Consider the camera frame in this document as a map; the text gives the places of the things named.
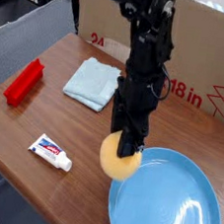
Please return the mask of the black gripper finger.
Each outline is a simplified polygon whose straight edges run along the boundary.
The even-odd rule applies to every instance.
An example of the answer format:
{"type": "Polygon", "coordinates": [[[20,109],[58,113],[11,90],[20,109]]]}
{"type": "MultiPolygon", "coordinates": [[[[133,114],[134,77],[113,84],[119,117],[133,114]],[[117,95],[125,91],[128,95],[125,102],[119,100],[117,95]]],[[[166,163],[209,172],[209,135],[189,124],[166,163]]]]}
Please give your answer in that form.
{"type": "Polygon", "coordinates": [[[133,131],[123,130],[120,133],[119,144],[117,145],[117,157],[129,157],[143,151],[146,135],[136,134],[133,131]]]}

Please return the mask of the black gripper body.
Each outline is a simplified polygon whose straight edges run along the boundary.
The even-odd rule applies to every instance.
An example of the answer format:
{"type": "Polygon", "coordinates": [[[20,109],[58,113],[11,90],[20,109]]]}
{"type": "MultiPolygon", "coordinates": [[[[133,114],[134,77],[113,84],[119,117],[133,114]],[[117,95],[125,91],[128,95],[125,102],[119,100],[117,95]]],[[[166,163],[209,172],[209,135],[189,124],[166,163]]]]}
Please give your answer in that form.
{"type": "Polygon", "coordinates": [[[118,88],[113,96],[111,132],[127,129],[137,138],[146,138],[149,133],[149,114],[168,97],[161,96],[166,80],[169,80],[169,76],[164,68],[145,77],[130,74],[119,76],[118,88]]]}

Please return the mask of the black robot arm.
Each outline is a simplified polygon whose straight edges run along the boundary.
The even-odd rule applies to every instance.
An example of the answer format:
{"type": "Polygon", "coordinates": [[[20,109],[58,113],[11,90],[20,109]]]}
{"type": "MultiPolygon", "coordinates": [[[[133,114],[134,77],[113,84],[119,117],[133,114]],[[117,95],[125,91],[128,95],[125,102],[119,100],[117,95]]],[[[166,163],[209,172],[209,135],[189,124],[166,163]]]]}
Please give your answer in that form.
{"type": "Polygon", "coordinates": [[[112,133],[118,131],[116,154],[127,157],[143,149],[149,114],[166,99],[170,85],[165,63],[174,45],[176,0],[112,0],[130,24],[130,54],[125,75],[118,77],[112,104],[112,133]]]}

